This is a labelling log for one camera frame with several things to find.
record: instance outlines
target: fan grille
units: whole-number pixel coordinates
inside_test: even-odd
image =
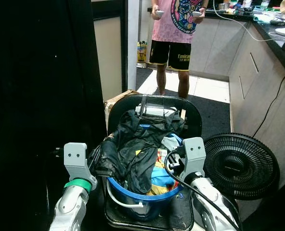
[[[277,160],[258,140],[228,133],[215,135],[204,145],[204,170],[221,193],[253,200],[276,191],[280,175]]]

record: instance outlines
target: white controller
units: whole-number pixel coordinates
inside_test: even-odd
[[[202,15],[202,13],[200,13],[200,12],[198,12],[198,11],[193,11],[192,12],[192,16],[193,17],[199,17],[199,16],[201,16]]]
[[[161,17],[163,15],[164,11],[156,11],[156,14]]]

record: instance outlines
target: black chair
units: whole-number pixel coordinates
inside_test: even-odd
[[[119,120],[124,112],[135,109],[142,100],[149,104],[159,104],[164,107],[175,107],[179,111],[186,110],[185,129],[181,133],[181,138],[200,137],[202,131],[202,119],[199,111],[189,101],[170,97],[154,95],[129,95],[112,107],[108,120],[108,134],[116,130]],[[116,228],[129,230],[153,230],[153,231],[186,231],[191,230],[194,225],[194,210],[192,198],[187,189],[181,191],[181,197],[174,197],[168,208],[154,220],[136,221],[124,215],[106,194],[105,216],[108,223]]]

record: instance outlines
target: graphic print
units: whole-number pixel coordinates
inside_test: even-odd
[[[193,22],[193,11],[199,11],[202,0],[173,0],[171,17],[174,25],[184,33],[192,34],[196,29]]]

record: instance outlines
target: white tile floor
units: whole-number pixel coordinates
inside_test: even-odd
[[[153,94],[157,89],[156,70],[137,90],[142,94]],[[179,78],[176,72],[166,72],[166,89],[178,92]],[[230,103],[229,83],[214,79],[189,76],[189,95]]]

